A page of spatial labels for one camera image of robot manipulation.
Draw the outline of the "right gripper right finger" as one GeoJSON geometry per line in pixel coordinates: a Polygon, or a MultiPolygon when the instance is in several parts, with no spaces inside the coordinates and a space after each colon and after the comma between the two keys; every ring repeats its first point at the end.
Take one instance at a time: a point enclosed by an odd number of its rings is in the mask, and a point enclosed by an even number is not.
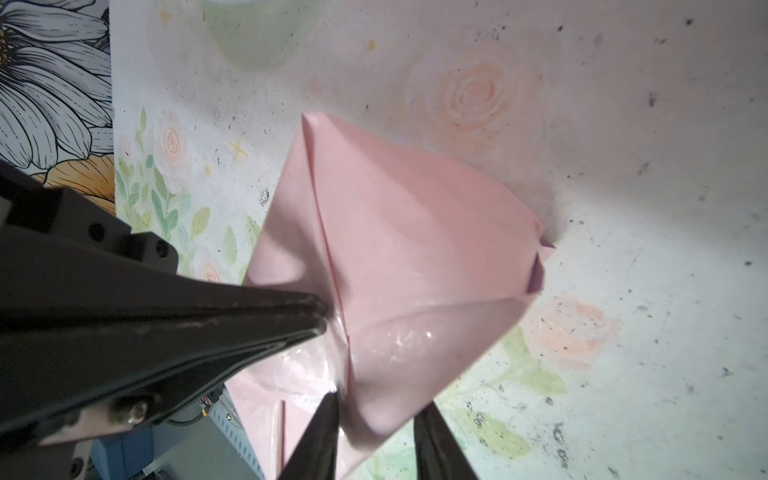
{"type": "Polygon", "coordinates": [[[418,480],[477,480],[478,477],[434,403],[414,417],[418,480]]]}

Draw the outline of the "aluminium front rail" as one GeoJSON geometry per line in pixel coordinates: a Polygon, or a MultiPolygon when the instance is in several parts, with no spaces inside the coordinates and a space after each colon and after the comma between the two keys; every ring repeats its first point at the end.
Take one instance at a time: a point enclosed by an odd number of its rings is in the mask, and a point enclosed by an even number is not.
{"type": "Polygon", "coordinates": [[[151,428],[93,442],[86,479],[263,479],[223,386],[151,428]]]}

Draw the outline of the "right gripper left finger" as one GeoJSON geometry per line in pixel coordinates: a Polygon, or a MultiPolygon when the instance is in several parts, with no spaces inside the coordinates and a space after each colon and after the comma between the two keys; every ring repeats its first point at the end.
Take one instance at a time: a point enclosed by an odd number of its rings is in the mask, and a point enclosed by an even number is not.
{"type": "Polygon", "coordinates": [[[327,393],[301,436],[279,480],[333,480],[340,427],[337,392],[327,393]]]}

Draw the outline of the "purple wrapping paper sheet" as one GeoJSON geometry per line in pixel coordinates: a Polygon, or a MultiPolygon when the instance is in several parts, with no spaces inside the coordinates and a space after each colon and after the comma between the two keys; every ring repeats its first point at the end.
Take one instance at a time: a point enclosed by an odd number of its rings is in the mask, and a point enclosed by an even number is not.
{"type": "Polygon", "coordinates": [[[306,113],[244,283],[317,295],[320,337],[229,380],[275,479],[329,392],[344,478],[524,315],[552,252],[504,184],[446,156],[306,113]]]}

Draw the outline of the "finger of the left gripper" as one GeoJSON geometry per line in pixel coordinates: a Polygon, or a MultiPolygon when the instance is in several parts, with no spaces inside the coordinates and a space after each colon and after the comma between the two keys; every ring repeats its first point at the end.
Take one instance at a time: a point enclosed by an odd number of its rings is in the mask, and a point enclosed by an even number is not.
{"type": "Polygon", "coordinates": [[[197,281],[174,247],[1,167],[1,450],[159,423],[325,332],[306,292],[197,281]]]}

